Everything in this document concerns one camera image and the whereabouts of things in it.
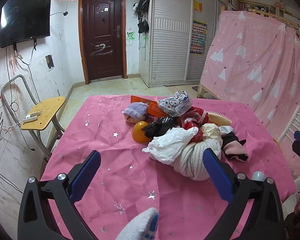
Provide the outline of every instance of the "floor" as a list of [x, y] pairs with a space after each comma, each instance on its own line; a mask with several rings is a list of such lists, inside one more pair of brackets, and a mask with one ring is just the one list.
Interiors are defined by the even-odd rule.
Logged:
[[139, 95], [139, 96], [171, 96], [177, 91], [186, 91], [193, 98], [197, 97], [197, 91], [192, 87], [198, 85], [183, 85], [172, 87], [148, 88], [140, 77], [128, 79], [114, 79], [91, 83], [75, 88], [72, 92], [66, 108], [61, 116], [60, 124], [67, 128], [75, 114], [89, 96], [93, 95]]

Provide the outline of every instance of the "white chair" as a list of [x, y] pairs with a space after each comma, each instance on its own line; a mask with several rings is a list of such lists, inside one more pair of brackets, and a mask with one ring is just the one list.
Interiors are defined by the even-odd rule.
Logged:
[[[292, 138], [293, 138], [295, 131], [292, 130], [292, 127], [294, 127], [296, 130], [298, 130], [300, 132], [300, 128], [298, 126], [298, 125], [300, 125], [300, 113], [299, 112], [300, 112], [300, 106], [297, 106], [297, 108], [294, 111], [293, 116], [291, 117], [290, 121], [288, 122], [286, 128], [283, 130], [283, 133], [279, 136], [279, 138], [277, 140], [279, 144], [283, 141], [284, 137], [287, 137], [291, 141], [291, 143], [294, 142], [294, 139], [292, 139]], [[294, 182], [298, 186], [300, 184], [300, 177], [295, 179]]]

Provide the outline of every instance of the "tv screen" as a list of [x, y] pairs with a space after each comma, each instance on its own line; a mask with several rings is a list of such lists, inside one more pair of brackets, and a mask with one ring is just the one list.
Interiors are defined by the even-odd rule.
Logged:
[[0, 48], [50, 36], [51, 0], [8, 0], [0, 19]]

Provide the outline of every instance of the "hair brush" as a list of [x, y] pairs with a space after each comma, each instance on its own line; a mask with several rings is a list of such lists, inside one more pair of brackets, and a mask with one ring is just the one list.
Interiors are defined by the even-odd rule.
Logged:
[[215, 123], [218, 126], [228, 125], [231, 126], [231, 120], [223, 114], [217, 112], [208, 112], [209, 121]]

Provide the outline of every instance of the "wardrobe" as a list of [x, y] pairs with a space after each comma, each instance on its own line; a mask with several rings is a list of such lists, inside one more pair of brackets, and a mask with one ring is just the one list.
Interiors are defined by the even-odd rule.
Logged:
[[[221, 5], [224, 3], [219, 0], [151, 0], [150, 32], [142, 34], [146, 42], [142, 42], [140, 50], [149, 56], [139, 57], [140, 76], [149, 87], [199, 84]], [[190, 53], [192, 34], [196, 32], [194, 22], [205, 23], [201, 54]]]

